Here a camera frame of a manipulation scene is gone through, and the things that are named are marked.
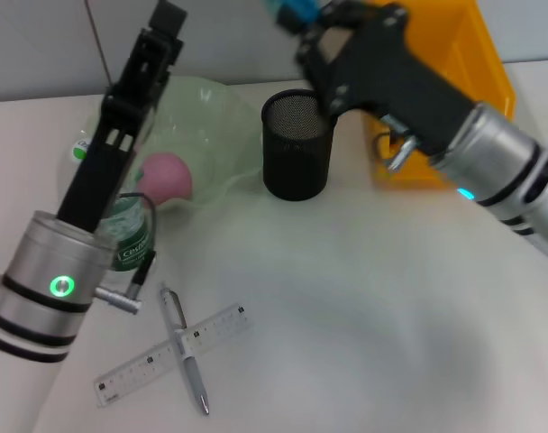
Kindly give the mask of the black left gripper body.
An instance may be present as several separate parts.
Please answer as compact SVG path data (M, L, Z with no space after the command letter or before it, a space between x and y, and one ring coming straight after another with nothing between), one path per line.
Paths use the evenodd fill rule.
M58 220L89 233L96 231L122 186L138 137L157 103L156 90L124 95L115 86L106 94L87 156L61 201Z

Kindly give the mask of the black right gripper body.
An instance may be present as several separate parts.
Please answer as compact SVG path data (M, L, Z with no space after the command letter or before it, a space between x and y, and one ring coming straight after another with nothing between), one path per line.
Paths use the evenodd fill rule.
M338 117L358 109L380 119L390 116L419 140L427 156L445 151L459 132L474 102L442 75L424 64L406 44L409 12L398 3L386 6L392 17L352 32L329 64L325 112Z

